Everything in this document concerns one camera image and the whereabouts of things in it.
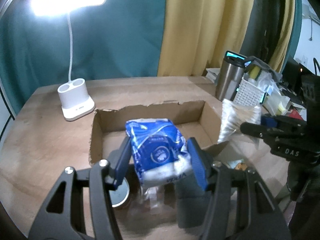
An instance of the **jar lid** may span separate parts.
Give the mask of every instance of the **jar lid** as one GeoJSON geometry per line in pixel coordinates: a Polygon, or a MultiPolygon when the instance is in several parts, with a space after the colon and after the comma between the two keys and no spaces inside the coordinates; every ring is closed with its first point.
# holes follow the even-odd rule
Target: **jar lid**
{"type": "Polygon", "coordinates": [[[116,191],[109,190],[112,207],[121,206],[128,199],[129,191],[129,183],[126,178],[123,179],[116,191]]]}

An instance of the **blue curtain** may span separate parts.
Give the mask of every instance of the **blue curtain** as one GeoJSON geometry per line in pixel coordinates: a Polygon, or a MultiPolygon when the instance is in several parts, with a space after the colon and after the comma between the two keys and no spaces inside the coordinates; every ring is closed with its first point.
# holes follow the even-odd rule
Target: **blue curtain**
{"type": "MultiPolygon", "coordinates": [[[[71,12],[72,79],[156,76],[165,0],[107,0],[71,12]]],[[[66,15],[37,17],[14,0],[0,22],[0,76],[17,114],[41,86],[68,81],[66,15]]]]}
{"type": "Polygon", "coordinates": [[[294,55],[296,54],[300,33],[301,33],[301,25],[302,25],[302,0],[295,0],[292,32],[291,32],[291,36],[290,36],[290,40],[287,48],[287,53],[284,58],[284,64],[281,68],[281,73],[284,70],[285,64],[287,63],[289,56],[294,57],[294,55]]]}

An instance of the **clear plastic bag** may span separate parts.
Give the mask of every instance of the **clear plastic bag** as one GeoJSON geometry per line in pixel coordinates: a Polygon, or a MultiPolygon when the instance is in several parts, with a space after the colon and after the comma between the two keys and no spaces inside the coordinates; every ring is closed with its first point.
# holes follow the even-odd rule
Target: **clear plastic bag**
{"type": "Polygon", "coordinates": [[[174,209],[164,204],[164,186],[147,189],[141,187],[136,198],[130,204],[128,216],[144,217],[172,212],[174,209]]]}
{"type": "MultiPolygon", "coordinates": [[[[232,135],[241,135],[240,125],[244,122],[261,124],[261,107],[241,106],[224,99],[218,143],[229,141],[232,135]]],[[[258,138],[250,137],[250,139],[256,146],[259,145],[258,138]]]]}
{"type": "Polygon", "coordinates": [[[271,95],[273,91],[280,94],[279,88],[277,87],[276,82],[272,79],[272,75],[265,71],[262,71],[258,80],[257,80],[257,87],[271,95]]]}

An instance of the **cotton pad package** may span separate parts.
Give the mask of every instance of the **cotton pad package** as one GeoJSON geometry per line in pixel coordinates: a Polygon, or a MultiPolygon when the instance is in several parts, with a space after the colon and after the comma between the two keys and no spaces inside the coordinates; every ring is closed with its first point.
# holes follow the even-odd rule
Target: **cotton pad package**
{"type": "Polygon", "coordinates": [[[175,182],[193,172],[186,140],[169,119],[130,120],[125,128],[143,188],[175,182]]]}

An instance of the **white lamp base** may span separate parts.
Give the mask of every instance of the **white lamp base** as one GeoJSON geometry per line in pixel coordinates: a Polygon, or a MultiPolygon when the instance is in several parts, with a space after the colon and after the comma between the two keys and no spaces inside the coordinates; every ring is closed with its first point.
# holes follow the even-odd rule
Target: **white lamp base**
{"type": "Polygon", "coordinates": [[[88,100],[83,103],[76,105],[72,108],[64,109],[62,107],[63,116],[67,121],[74,121],[86,114],[91,113],[95,108],[94,101],[89,96],[88,100]]]}
{"type": "Polygon", "coordinates": [[[58,88],[63,116],[67,121],[74,121],[91,113],[94,101],[89,96],[85,80],[77,78],[58,88]]]}

